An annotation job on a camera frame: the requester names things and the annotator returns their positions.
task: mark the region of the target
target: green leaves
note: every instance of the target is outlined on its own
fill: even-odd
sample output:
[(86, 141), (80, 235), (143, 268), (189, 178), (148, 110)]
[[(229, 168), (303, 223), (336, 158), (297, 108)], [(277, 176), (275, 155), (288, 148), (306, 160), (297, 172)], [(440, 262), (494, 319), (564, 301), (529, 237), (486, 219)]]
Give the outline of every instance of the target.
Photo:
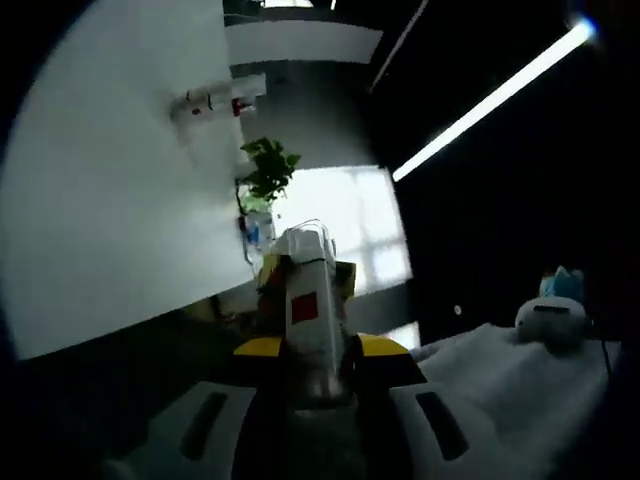
[(266, 137), (246, 143), (240, 148), (249, 154), (257, 167), (255, 172), (244, 179), (250, 185), (251, 195), (267, 202), (274, 201), (289, 184), (301, 156), (285, 154), (279, 141), (271, 141)]

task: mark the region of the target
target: blue plush toy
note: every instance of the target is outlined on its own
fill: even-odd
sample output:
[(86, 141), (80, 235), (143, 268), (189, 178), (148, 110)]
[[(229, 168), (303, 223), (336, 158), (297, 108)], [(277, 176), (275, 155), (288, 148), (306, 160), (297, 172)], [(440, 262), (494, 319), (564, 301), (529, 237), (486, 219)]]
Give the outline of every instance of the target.
[(582, 270), (567, 271), (562, 265), (556, 273), (542, 278), (541, 297), (564, 297), (584, 305), (584, 274)]
[(556, 345), (579, 344), (589, 326), (584, 310), (584, 274), (563, 266), (540, 282), (539, 296), (525, 302), (516, 315), (516, 331), (523, 341)]

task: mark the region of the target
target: black wall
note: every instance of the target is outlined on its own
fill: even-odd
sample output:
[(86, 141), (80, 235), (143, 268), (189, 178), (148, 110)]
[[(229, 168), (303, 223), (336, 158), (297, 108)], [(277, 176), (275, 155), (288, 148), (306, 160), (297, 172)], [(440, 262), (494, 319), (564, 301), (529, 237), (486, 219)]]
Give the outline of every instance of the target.
[[(527, 16), (485, 3), (430, 2), (374, 91), (371, 128), (392, 170), (567, 31), (564, 2)], [(636, 330), (627, 47), (608, 35), (580, 47), (396, 184), (423, 341), (512, 325), (559, 264), (585, 270), (587, 309), (607, 336)]]

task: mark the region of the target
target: red label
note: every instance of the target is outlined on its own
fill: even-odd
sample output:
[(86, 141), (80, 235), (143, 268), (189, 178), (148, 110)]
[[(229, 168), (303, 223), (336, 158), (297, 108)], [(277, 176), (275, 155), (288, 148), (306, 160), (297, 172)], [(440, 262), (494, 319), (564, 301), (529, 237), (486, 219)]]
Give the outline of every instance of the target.
[(291, 300), (291, 324), (313, 320), (318, 317), (318, 298), (316, 292), (300, 295)]

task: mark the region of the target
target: bright window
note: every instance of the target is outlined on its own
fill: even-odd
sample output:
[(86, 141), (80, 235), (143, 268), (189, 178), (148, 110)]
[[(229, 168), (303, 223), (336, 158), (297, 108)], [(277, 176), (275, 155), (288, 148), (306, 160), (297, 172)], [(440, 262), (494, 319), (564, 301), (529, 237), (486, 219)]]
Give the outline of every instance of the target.
[(356, 295), (411, 277), (391, 178), (376, 167), (299, 170), (272, 209), (276, 233), (320, 220), (335, 240), (338, 260), (356, 267)]

